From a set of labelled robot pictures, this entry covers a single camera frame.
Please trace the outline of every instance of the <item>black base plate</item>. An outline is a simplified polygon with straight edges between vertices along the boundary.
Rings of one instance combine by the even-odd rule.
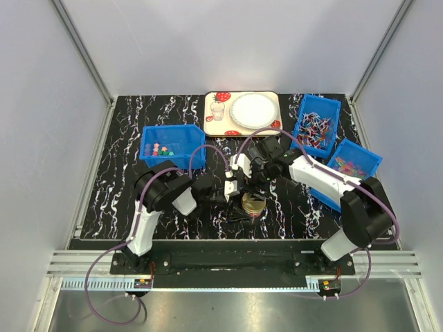
[[[295,253],[292,254],[294,263],[294,273],[296,275],[337,275],[338,267],[340,267],[341,275],[355,275],[354,262],[350,255],[341,257],[338,261],[335,261],[331,266],[318,267],[313,264],[314,261],[313,252]]]
[[[305,287],[306,275],[353,275],[352,258],[344,257],[338,265],[319,272],[309,268],[309,256],[299,254],[318,249],[318,241],[156,241],[152,248],[155,263],[155,288],[293,288]],[[294,259],[303,269],[294,268]],[[148,275],[137,273],[123,254],[115,254],[119,264],[111,265],[114,275]]]

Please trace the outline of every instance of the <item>tray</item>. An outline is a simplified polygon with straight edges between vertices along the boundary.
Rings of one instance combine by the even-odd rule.
[[[257,136],[278,135],[280,132],[272,128],[282,129],[282,116],[278,103],[277,93],[270,91],[242,91],[242,92],[210,92],[205,96],[204,132],[208,136],[249,136],[257,129],[249,129],[237,124],[230,116],[230,106],[233,101],[247,93],[260,93],[271,98],[278,107],[277,117],[269,125],[270,130],[263,131]]]

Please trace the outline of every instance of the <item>enclosure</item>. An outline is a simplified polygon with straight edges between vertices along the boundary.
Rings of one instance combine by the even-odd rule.
[[[190,286],[183,272],[157,276],[138,302],[141,316],[126,329],[439,331],[443,42],[433,37],[443,28],[439,1],[18,0],[3,8],[4,331],[121,330],[90,315],[84,278],[99,255],[129,236],[136,175],[147,169],[145,160],[156,163],[141,149],[165,137],[165,128],[155,129],[157,136],[142,144],[144,128],[203,130],[210,123],[217,130],[227,113],[207,116],[206,97],[248,91],[275,95],[281,114],[270,129],[294,135],[305,98],[339,104],[325,155],[347,140],[374,154],[368,176],[377,169],[399,221],[378,240],[394,241],[400,232],[399,241],[374,244],[372,261],[365,251],[354,253],[355,274],[341,276],[341,294],[365,287],[336,301],[300,298],[318,291],[318,275],[290,287],[270,271],[266,281],[231,273],[220,287],[206,277]],[[164,143],[176,150],[171,156],[181,169],[205,142],[197,135],[182,151],[186,135]],[[279,142],[289,149],[286,139]],[[243,142],[206,135],[206,144],[227,158]],[[223,185],[216,151],[200,150],[196,163],[202,171],[191,178],[202,172]],[[173,258],[156,267],[160,275],[191,247],[204,252],[195,254],[202,260],[223,246],[287,254],[314,250],[341,229],[339,207],[320,193],[279,179],[268,189],[266,214],[251,225],[227,220],[221,207],[204,209],[195,222],[165,211],[153,248]],[[89,294],[102,315],[123,322],[137,301],[109,300],[139,291],[134,285],[153,273],[111,274],[113,264],[112,252],[100,260]]]

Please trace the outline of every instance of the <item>metal floor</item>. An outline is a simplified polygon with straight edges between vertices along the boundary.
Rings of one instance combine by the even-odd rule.
[[[358,284],[345,280],[343,293]],[[109,291],[91,292],[98,311],[124,321],[136,312],[136,303],[117,299]],[[146,314],[129,326],[112,326],[90,314],[81,291],[62,291],[55,308],[51,332],[112,331],[418,331],[406,288],[401,280],[373,279],[348,299],[300,299],[287,293],[169,293],[144,296]]]

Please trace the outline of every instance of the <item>white plate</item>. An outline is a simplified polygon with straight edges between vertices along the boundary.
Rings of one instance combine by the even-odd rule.
[[[230,116],[240,126],[259,129],[268,127],[277,117],[278,106],[260,93],[247,93],[233,101]]]

